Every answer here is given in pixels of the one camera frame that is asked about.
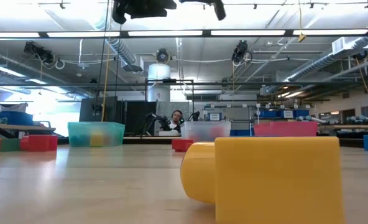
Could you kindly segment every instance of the fluorescent light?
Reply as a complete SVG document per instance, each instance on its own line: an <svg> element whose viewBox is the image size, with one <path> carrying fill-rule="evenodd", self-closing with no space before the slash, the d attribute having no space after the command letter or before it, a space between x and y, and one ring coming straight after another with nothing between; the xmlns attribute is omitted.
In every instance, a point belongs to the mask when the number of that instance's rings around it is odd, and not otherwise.
<svg viewBox="0 0 368 224"><path fill-rule="evenodd" d="M38 83L38 84L47 84L47 82L43 82L34 78L31 78L29 81L34 82L34 83Z"/></svg>
<svg viewBox="0 0 368 224"><path fill-rule="evenodd" d="M104 32L48 32L49 37L104 37ZM119 37L119 32L106 32L106 37Z"/></svg>
<svg viewBox="0 0 368 224"><path fill-rule="evenodd" d="M10 70L8 68L4 68L4 67L0 67L0 71L6 72L6 73L8 73L10 75L15 75L17 77L25 77L25 75L22 75L22 74L20 74L18 72L12 71L12 70Z"/></svg>
<svg viewBox="0 0 368 224"><path fill-rule="evenodd" d="M212 30L211 35L283 35L284 30Z"/></svg>
<svg viewBox="0 0 368 224"><path fill-rule="evenodd" d="M347 29L347 30L295 30L293 31L294 35L357 35L357 34L366 34L368 29Z"/></svg>
<svg viewBox="0 0 368 224"><path fill-rule="evenodd" d="M290 92L287 92L287 93L284 93L284 94L278 95L278 98L284 97L284 96L288 95L289 93L290 93Z"/></svg>
<svg viewBox="0 0 368 224"><path fill-rule="evenodd" d="M129 36L186 36L186 35L202 35L202 30L166 30L166 31L130 31Z"/></svg>
<svg viewBox="0 0 368 224"><path fill-rule="evenodd" d="M293 97L293 96L297 96L297 95L299 95L300 93L303 93L302 91L300 91L300 92L296 92L296 93L292 93L291 95L288 95L288 96L285 96L286 98L291 98L291 97Z"/></svg>
<svg viewBox="0 0 368 224"><path fill-rule="evenodd" d="M33 38L40 37L36 32L0 32L0 38Z"/></svg>

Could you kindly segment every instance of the clear plastic container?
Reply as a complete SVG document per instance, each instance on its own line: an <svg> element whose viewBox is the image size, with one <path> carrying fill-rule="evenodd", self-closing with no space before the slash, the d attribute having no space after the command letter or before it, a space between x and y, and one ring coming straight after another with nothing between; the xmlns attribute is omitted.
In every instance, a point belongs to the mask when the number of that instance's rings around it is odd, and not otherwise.
<svg viewBox="0 0 368 224"><path fill-rule="evenodd" d="M123 143L124 124L115 122L69 122L71 147L113 147Z"/></svg>
<svg viewBox="0 0 368 224"><path fill-rule="evenodd" d="M229 121L186 121L181 126L182 139L191 139L194 142L229 137L230 130Z"/></svg>

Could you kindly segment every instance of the ventilation duct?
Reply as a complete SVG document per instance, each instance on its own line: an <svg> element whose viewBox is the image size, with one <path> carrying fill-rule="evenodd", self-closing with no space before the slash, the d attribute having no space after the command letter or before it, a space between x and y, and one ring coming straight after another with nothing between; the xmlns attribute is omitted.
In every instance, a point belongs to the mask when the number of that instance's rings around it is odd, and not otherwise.
<svg viewBox="0 0 368 224"><path fill-rule="evenodd" d="M306 75L309 75L313 72L322 69L333 62L336 62L342 58L352 56L358 54L363 51L363 48L368 45L368 37L358 37L351 42L352 50L342 50L336 54L333 53L332 50L324 52L317 56L314 59L311 59L307 63L304 63L302 66L294 69L290 72L289 76L283 80L283 82L295 82ZM277 85L271 85L265 88L262 95L273 94L275 91L279 89Z"/></svg>
<svg viewBox="0 0 368 224"><path fill-rule="evenodd" d="M0 54L0 65L7 65L8 69L11 69L11 70L14 69L15 72L21 73L23 75L27 75L29 78L37 78L37 77L40 76L40 70L38 70L34 67L31 67L29 65L23 64L20 61L15 60L13 58L9 58L9 57L7 57L3 54ZM63 81L59 78L56 78L53 75L50 75L48 73L42 72L42 75L44 77L47 77L47 78L51 79L51 80L55 80L56 82L59 82L59 83L62 83L62 84L67 84L67 82L65 82L65 81ZM89 93L87 91L84 91L82 89L79 89L79 88L75 88L75 89L72 89L72 90L73 90L74 94L77 94L77 95L81 95L81 96L84 96L84 97L91 97L92 96L91 93Z"/></svg>
<svg viewBox="0 0 368 224"><path fill-rule="evenodd" d="M98 22L92 24L93 28L98 31L104 31L107 26L107 30L111 30L112 24L109 19L107 19L107 23L105 20L105 16L100 17ZM127 45L118 38L111 38L110 40L106 39L105 42L111 47L115 54L119 53L119 58L126 64L124 69L127 72L138 72L139 67L134 66L136 62L136 56L127 48Z"/></svg>

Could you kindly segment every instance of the yellow block inside bin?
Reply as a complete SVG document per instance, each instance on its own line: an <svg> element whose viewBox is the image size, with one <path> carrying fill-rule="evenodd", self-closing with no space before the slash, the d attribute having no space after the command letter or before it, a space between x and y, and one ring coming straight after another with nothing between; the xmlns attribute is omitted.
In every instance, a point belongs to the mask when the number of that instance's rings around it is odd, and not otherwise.
<svg viewBox="0 0 368 224"><path fill-rule="evenodd" d="M181 179L189 198L214 203L214 142L196 142L187 150L182 166Z"/></svg>
<svg viewBox="0 0 368 224"><path fill-rule="evenodd" d="M103 147L104 146L104 135L100 133L91 133L90 135L90 146L91 147Z"/></svg>
<svg viewBox="0 0 368 224"><path fill-rule="evenodd" d="M344 224L338 138L218 138L215 156L217 223Z"/></svg>

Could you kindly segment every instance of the person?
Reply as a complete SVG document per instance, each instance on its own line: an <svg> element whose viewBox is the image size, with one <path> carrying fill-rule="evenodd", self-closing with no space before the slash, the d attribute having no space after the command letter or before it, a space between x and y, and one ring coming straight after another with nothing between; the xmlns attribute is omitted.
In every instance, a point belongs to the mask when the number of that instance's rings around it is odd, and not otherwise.
<svg viewBox="0 0 368 224"><path fill-rule="evenodd" d="M179 111L179 110L175 110L173 113L172 113L172 117L170 119L170 124L169 124L169 127L172 129L172 130L176 130L178 131L179 133L181 133L181 128L180 128L180 120L183 118L183 112Z"/></svg>

